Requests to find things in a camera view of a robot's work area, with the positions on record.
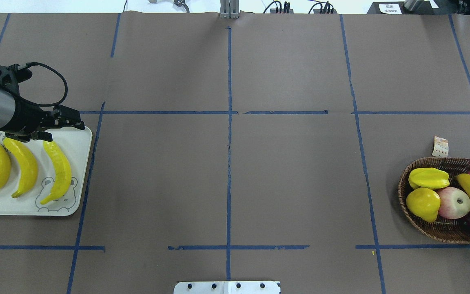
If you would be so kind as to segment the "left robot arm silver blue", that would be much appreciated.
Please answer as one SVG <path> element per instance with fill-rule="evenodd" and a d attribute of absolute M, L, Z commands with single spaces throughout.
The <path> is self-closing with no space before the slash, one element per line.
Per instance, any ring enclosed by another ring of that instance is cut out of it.
<path fill-rule="evenodd" d="M 0 215 L 69 216 L 80 206 L 92 131 L 0 87 Z"/>

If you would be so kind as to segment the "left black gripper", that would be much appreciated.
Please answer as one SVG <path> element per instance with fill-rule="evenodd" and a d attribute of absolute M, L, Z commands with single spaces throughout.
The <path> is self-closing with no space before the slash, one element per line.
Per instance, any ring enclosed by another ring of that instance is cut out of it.
<path fill-rule="evenodd" d="M 72 127 L 84 130 L 80 112 L 76 109 L 57 102 L 37 104 L 24 98 L 13 96 L 16 103 L 15 112 L 11 119 L 11 139 L 17 141 L 46 141 L 52 142 L 53 137 L 46 130 L 56 124 L 56 128 Z M 53 111 L 45 111 L 42 107 L 54 107 Z"/>

